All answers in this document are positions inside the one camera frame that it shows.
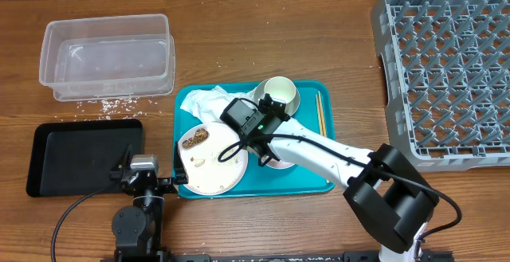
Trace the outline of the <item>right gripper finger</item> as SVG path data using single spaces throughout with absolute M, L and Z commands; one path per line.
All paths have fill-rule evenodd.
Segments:
M 259 99 L 259 110 L 265 115 L 274 115 L 276 117 L 287 117 L 285 111 L 286 103 L 274 100 L 268 93 Z
M 278 167 L 279 161 L 271 157 L 270 155 L 261 156 L 258 159 L 258 166 L 270 166 L 270 167 Z

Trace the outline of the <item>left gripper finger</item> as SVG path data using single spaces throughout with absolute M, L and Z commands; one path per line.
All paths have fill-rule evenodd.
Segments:
M 174 171 L 173 183 L 175 185 L 185 185 L 188 183 L 188 176 L 179 153 L 178 142 L 175 142 L 174 144 L 173 171 Z
M 121 169 L 123 169 L 124 167 L 127 167 L 129 166 L 130 164 L 130 161 L 131 161 L 131 152 L 132 152 L 132 145 L 131 144 L 128 144 L 125 149 L 124 149 L 124 152 L 123 154 L 121 155 L 120 159 L 118 160 L 118 162 L 114 165 L 114 167 L 112 168 L 113 171 L 120 171 Z

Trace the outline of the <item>small white bowl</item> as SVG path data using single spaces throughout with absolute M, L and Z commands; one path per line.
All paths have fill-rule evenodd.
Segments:
M 294 166 L 294 163 L 284 162 L 281 160 L 278 160 L 278 161 L 279 161 L 278 167 L 271 167 L 271 168 L 277 169 L 277 170 L 283 170 L 283 169 L 288 169 L 288 168 Z

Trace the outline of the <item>white cup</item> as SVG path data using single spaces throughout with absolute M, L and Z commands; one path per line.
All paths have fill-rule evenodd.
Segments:
M 264 92 L 269 94 L 274 100 L 290 103 L 295 99 L 297 90 L 289 78 L 275 76 L 267 80 Z

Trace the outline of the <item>grey bowl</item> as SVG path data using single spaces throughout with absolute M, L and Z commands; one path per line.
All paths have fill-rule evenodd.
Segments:
M 267 82 L 267 80 L 264 80 L 262 81 L 255 89 L 254 89 L 254 94 L 253 94 L 253 98 L 254 98 L 254 101 L 256 103 L 259 102 L 259 99 L 263 98 L 264 95 L 265 95 L 265 92 L 264 92 L 264 86 L 265 86 L 265 83 Z M 286 103 L 286 108 L 285 108 L 285 111 L 288 115 L 292 116 L 296 113 L 296 111 L 298 110 L 300 106 L 300 93 L 298 92 L 297 90 L 297 93 L 296 93 L 296 97 L 295 99 L 290 102 L 290 103 Z

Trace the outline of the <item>white round plate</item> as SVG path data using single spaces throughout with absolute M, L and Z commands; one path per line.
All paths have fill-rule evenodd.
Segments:
M 190 149 L 184 149 L 182 142 L 190 138 L 197 129 L 205 128 L 209 138 Z M 234 144 L 239 136 L 224 123 L 202 123 L 192 127 L 178 141 L 178 149 L 186 169 L 186 189 L 194 194 L 215 196 L 234 188 L 242 179 L 248 166 L 246 150 Z

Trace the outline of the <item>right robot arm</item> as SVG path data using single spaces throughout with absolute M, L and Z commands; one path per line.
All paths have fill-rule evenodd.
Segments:
M 240 137 L 220 162 L 240 150 L 259 158 L 302 166 L 336 186 L 364 229 L 381 244 L 381 261 L 418 261 L 422 234 L 439 197 L 396 148 L 371 151 L 350 147 L 310 131 L 266 96 L 260 103 L 235 98 L 220 119 Z

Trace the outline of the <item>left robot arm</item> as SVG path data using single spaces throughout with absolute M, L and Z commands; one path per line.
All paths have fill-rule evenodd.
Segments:
M 164 196 L 176 194 L 180 185 L 188 183 L 177 146 L 173 155 L 175 174 L 166 178 L 158 176 L 159 163 L 155 155 L 133 154 L 131 146 L 126 147 L 121 159 L 110 170 L 110 179 L 123 193 L 133 197 L 132 204 L 120 209 L 112 218 L 115 261 L 177 260 L 161 244 Z

